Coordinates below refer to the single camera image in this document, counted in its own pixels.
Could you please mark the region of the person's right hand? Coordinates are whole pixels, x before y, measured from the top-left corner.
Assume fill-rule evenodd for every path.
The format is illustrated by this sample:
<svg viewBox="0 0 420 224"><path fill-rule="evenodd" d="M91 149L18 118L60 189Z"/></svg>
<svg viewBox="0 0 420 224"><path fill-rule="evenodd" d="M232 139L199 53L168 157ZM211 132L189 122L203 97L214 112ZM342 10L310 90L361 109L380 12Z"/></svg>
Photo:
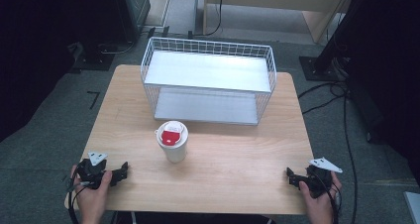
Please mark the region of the person's right hand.
<svg viewBox="0 0 420 224"><path fill-rule="evenodd" d="M341 190L342 184L336 174L332 171L331 189L317 198L310 194L306 183L300 182L300 192L306 205L306 214L311 224L337 224L338 210L336 206L336 195Z"/></svg>

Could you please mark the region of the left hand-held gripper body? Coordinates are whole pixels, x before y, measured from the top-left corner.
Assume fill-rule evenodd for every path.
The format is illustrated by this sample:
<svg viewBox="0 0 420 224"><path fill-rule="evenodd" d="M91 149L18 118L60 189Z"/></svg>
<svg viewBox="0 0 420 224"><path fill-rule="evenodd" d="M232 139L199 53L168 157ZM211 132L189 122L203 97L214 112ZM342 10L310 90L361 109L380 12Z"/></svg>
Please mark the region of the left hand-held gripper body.
<svg viewBox="0 0 420 224"><path fill-rule="evenodd" d="M101 185L102 177L106 171L107 157L107 154L89 152L88 158L81 161L77 173L83 186L97 189Z"/></svg>

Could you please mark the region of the white flat object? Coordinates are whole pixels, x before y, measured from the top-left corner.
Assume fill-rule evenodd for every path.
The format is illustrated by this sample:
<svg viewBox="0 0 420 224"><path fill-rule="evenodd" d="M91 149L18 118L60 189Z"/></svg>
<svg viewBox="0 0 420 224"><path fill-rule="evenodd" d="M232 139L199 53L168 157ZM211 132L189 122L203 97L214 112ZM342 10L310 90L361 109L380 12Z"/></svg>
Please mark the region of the white flat object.
<svg viewBox="0 0 420 224"><path fill-rule="evenodd" d="M420 224L420 193L404 192L404 198L409 208L414 224Z"/></svg>

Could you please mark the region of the dark curtain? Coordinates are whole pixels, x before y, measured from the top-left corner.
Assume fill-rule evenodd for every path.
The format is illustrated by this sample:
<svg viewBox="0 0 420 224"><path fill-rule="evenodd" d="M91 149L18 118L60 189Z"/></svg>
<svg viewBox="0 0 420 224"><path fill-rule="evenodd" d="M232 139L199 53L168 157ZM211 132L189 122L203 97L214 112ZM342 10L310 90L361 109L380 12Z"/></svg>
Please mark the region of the dark curtain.
<svg viewBox="0 0 420 224"><path fill-rule="evenodd" d="M88 46L84 14L97 0L0 0L0 142L26 126Z"/></svg>
<svg viewBox="0 0 420 224"><path fill-rule="evenodd" d="M420 185L420 0L355 0L348 72L379 112L375 131Z"/></svg>

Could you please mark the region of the white cup with red lid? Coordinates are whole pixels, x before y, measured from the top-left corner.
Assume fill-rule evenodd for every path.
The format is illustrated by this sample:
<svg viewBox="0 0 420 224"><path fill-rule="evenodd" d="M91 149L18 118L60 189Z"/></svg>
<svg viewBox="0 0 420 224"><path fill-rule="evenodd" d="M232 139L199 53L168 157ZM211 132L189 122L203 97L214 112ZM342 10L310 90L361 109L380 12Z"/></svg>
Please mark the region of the white cup with red lid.
<svg viewBox="0 0 420 224"><path fill-rule="evenodd" d="M155 130L157 143L171 163L182 162L187 154L188 129L179 121L167 121Z"/></svg>

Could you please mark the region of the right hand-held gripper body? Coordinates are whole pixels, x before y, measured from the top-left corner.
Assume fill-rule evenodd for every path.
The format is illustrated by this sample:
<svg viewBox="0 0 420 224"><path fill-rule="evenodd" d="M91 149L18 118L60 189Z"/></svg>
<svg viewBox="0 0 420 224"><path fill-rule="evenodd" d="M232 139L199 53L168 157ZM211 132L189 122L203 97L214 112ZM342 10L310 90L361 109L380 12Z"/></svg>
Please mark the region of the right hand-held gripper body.
<svg viewBox="0 0 420 224"><path fill-rule="evenodd" d="M319 158L309 161L309 167L306 169L307 185L314 198L317 198L327 192L332 186L331 172L342 173L343 170L326 158Z"/></svg>

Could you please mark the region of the person's dark clothing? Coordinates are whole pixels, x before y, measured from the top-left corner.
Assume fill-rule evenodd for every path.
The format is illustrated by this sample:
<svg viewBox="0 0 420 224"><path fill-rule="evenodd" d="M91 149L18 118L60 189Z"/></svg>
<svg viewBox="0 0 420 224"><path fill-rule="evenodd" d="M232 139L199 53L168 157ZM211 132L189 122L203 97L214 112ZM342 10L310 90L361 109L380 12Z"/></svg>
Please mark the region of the person's dark clothing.
<svg viewBox="0 0 420 224"><path fill-rule="evenodd" d="M113 214L110 224L276 224L276 222L258 214L117 211Z"/></svg>

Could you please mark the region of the black stand base plate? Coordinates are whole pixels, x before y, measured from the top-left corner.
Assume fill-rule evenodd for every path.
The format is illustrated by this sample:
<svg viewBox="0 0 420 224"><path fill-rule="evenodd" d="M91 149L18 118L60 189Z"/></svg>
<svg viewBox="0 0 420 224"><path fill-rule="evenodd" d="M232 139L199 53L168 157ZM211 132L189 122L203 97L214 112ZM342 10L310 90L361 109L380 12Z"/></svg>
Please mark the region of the black stand base plate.
<svg viewBox="0 0 420 224"><path fill-rule="evenodd" d="M68 50L74 58L74 64L69 70L70 73L81 73L83 70L108 71L114 59L113 55L102 54L101 52L90 56L80 43L68 46Z"/></svg>
<svg viewBox="0 0 420 224"><path fill-rule="evenodd" d="M301 56L299 62L307 80L344 81L346 79L332 58Z"/></svg>

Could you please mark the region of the black stand pole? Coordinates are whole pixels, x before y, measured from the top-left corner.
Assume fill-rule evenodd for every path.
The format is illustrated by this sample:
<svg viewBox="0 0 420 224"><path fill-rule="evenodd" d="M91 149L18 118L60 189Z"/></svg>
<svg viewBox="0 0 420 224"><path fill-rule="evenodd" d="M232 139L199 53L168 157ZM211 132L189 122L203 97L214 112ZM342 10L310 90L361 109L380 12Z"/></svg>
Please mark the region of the black stand pole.
<svg viewBox="0 0 420 224"><path fill-rule="evenodd" d="M342 23L319 56L334 58L340 54L346 54L352 45L351 40L357 36L357 30L364 25L367 8L368 0L352 0Z"/></svg>

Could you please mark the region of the dark cabinet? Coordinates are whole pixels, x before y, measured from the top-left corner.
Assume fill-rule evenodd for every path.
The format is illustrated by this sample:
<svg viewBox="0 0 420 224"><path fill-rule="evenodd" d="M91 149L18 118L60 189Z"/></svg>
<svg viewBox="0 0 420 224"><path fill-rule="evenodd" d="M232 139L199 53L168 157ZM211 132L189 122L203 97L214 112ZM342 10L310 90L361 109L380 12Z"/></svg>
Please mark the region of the dark cabinet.
<svg viewBox="0 0 420 224"><path fill-rule="evenodd" d="M126 42L134 43L151 9L150 0L117 0L120 22Z"/></svg>

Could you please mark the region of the person's left hand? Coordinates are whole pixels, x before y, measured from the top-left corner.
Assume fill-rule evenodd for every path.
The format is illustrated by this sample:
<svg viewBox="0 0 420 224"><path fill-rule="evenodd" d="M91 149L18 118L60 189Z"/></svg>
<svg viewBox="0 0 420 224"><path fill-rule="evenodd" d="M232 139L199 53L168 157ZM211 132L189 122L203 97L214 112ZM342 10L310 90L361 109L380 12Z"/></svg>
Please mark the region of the person's left hand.
<svg viewBox="0 0 420 224"><path fill-rule="evenodd" d="M100 224L106 208L106 200L112 172L106 170L102 176L101 184L97 189L86 188L79 185L80 179L74 179L77 193L77 206L81 215L80 224Z"/></svg>

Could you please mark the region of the white wire shelf rack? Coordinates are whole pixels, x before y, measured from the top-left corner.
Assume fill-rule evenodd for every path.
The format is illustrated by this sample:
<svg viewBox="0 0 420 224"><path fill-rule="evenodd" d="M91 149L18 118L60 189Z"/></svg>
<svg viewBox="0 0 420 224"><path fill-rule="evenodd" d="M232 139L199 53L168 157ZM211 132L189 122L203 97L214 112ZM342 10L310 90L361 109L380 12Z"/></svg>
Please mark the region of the white wire shelf rack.
<svg viewBox="0 0 420 224"><path fill-rule="evenodd" d="M141 79L155 119L256 125L276 66L270 46L152 37Z"/></svg>

